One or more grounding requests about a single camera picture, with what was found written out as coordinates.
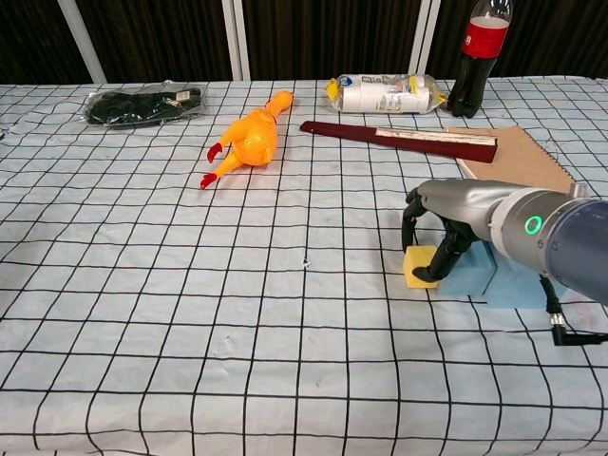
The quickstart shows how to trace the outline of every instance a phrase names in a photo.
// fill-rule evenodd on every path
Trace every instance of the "cola bottle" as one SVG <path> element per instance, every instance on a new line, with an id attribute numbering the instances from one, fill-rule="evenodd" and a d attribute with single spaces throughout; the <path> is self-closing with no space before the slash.
<path id="1" fill-rule="evenodd" d="M 512 0 L 479 0 L 466 28 L 460 67 L 446 108 L 473 117 L 484 100 L 487 77 L 496 64 L 513 14 Z"/>

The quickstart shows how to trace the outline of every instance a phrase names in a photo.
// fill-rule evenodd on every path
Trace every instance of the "robotic hand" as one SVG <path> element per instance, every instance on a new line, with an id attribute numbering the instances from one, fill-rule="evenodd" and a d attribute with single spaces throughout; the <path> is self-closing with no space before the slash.
<path id="1" fill-rule="evenodd" d="M 430 211 L 446 237 L 418 278 L 446 277 L 477 240 L 541 275 L 556 345 L 598 344 L 606 334 L 567 334 L 561 304 L 548 277 L 608 306 L 608 201 L 494 180 L 428 180 L 408 194 L 403 214 L 404 252 L 413 243 L 416 219 Z"/>

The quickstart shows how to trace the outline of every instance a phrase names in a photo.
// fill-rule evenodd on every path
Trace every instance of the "dark curtain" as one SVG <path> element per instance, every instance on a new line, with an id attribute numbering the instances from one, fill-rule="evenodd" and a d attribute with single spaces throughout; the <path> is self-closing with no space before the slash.
<path id="1" fill-rule="evenodd" d="M 474 0 L 444 0 L 427 73 L 456 77 Z M 608 1 L 515 0 L 511 27 L 491 76 L 608 77 Z"/>
<path id="2" fill-rule="evenodd" d="M 7 0 L 1 7 L 0 84 L 91 82 L 56 0 Z"/>
<path id="3" fill-rule="evenodd" d="M 77 0 L 110 83 L 231 80 L 221 0 Z"/>
<path id="4" fill-rule="evenodd" d="M 255 80 L 406 73 L 420 0 L 243 0 Z"/>

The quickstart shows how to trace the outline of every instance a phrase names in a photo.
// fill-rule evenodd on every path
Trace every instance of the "black grid line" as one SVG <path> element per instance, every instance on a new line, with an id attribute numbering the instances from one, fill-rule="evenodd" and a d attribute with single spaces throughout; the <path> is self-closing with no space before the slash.
<path id="1" fill-rule="evenodd" d="M 80 122 L 98 86 L 0 86 L 0 407 L 31 416 L 0 420 L 0 448 L 608 448 L 602 351 L 552 347 L 544 310 L 493 312 L 483 297 L 406 288 L 405 196 L 427 179 L 461 177 L 455 161 L 298 130 L 305 120 L 520 124 L 606 198 L 605 82 L 491 80 L 470 120 L 339 113 L 324 84 L 212 83 L 205 116 L 124 131 Z M 280 89 L 295 97 L 274 159 L 200 191 L 209 146 Z M 438 220 L 419 225 L 417 242 L 441 238 Z M 573 332 L 608 331 L 597 303 L 568 297 L 564 310 Z M 466 410 L 483 425 L 463 425 Z M 546 427 L 534 422 L 549 413 Z M 49 426 L 49 415 L 62 419 Z"/>

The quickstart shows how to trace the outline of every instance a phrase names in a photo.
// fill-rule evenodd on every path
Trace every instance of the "notebook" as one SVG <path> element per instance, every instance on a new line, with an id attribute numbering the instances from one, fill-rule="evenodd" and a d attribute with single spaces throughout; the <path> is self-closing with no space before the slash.
<path id="1" fill-rule="evenodd" d="M 521 127 L 457 128 L 453 133 L 491 135 L 498 138 L 492 163 L 457 159 L 463 173 L 472 179 L 506 181 L 568 193 L 573 177 Z"/>

